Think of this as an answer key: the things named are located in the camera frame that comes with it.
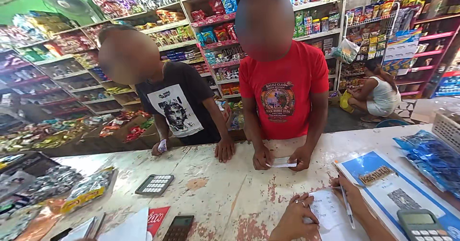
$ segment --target printed t-shirt logo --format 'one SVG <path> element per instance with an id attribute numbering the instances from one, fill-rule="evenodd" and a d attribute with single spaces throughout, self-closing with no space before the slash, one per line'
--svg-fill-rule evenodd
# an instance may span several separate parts
<path id="1" fill-rule="evenodd" d="M 268 120 L 285 122 L 294 114 L 294 92 L 292 82 L 273 82 L 262 87 L 260 98 Z"/>

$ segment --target red card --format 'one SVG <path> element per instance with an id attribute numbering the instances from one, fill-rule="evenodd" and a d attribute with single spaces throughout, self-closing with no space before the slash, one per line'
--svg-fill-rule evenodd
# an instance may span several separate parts
<path id="1" fill-rule="evenodd" d="M 160 228 L 160 225 L 163 222 L 170 207 L 171 206 L 149 209 L 149 217 L 147 218 L 147 231 L 152 234 L 152 237 L 155 237 L 155 234 L 158 231 L 158 228 Z"/>

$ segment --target green wall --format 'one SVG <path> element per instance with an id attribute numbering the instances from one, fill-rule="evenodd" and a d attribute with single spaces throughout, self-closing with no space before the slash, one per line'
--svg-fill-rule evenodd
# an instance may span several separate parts
<path id="1" fill-rule="evenodd" d="M 45 5 L 43 0 L 16 0 L 6 5 L 0 6 L 0 24 L 12 25 L 11 19 L 16 13 L 27 13 L 29 10 L 56 12 L 54 8 Z M 92 23 L 88 17 L 72 17 L 64 14 L 70 19 L 76 20 L 80 25 Z"/>

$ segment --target graphic print t-shirt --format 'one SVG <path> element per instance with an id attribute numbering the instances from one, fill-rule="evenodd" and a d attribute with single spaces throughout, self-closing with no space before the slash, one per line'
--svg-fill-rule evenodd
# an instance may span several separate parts
<path id="1" fill-rule="evenodd" d="M 146 111 L 163 115 L 176 137 L 184 138 L 203 129 L 219 136 L 211 115 L 202 103 L 214 93 L 189 65 L 168 62 L 162 81 L 137 84 L 136 90 Z"/>
<path id="2" fill-rule="evenodd" d="M 310 93 L 329 89 L 328 66 L 318 48 L 292 40 L 281 59 L 259 62 L 244 58 L 239 68 L 242 97 L 254 97 L 267 139 L 290 139 L 308 132 Z"/>

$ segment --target white shorts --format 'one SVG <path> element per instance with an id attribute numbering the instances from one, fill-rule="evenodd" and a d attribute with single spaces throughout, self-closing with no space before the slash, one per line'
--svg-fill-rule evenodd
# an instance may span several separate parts
<path id="1" fill-rule="evenodd" d="M 388 115 L 391 115 L 394 111 L 394 109 L 384 109 L 378 106 L 373 100 L 367 101 L 367 107 L 371 115 L 381 116 L 381 117 L 387 117 Z"/>

